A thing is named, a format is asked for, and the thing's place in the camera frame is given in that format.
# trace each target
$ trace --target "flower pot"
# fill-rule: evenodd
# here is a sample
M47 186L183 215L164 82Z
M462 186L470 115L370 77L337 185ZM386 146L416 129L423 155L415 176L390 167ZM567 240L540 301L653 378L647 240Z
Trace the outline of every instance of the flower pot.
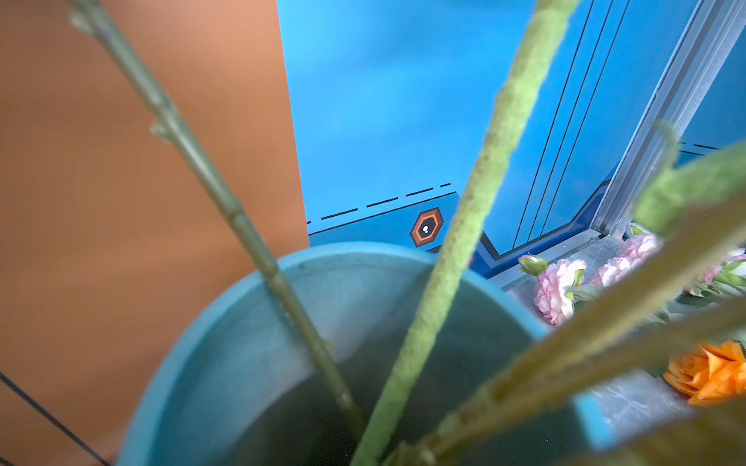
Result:
M280 260L369 415L436 257L375 243ZM395 437L415 441L544 335L532 316L467 272ZM463 465L545 465L608 446L586 397L487 441ZM120 466L346 465L354 442L277 300L254 273L212 303L145 393Z

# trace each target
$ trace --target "blue wall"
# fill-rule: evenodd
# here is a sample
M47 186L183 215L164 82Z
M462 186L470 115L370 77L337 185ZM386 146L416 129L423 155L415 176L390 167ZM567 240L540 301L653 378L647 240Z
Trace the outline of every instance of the blue wall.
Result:
M485 224L485 274L595 211L696 3L581 2ZM278 8L312 244L414 247L407 206L463 192L533 3Z
M746 34L736 41L681 139L679 164L746 139Z

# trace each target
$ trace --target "hexagon logo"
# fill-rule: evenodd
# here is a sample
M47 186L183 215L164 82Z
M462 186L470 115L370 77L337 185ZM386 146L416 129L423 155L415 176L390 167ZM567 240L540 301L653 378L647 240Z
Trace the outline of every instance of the hexagon logo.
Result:
M415 222L415 226L410 231L412 241L415 242L415 246L429 245L435 241L435 238L440 233L440 229L443 228L443 216L440 214L440 208L425 210L420 213Z

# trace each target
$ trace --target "metal frame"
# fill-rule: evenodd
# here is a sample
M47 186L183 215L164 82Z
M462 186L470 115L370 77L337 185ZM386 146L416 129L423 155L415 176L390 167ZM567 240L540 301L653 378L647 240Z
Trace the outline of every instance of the metal frame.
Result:
M653 124L665 120L681 134L746 25L746 0L701 0L668 61L612 178L591 228L621 237L633 201L659 165L663 143Z

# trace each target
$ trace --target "teal bucket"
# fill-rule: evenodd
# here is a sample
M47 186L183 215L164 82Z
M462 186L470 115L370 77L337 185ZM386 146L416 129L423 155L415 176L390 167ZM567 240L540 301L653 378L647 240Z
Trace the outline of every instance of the teal bucket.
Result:
M436 257L376 243L291 254L280 267L333 344L369 415ZM467 272L395 440L431 431L489 376L545 331L517 303ZM462 465L549 465L599 450L612 434L583 395L486 441ZM305 347L262 277L253 273L184 333L145 393L118 466L346 465L354 442Z

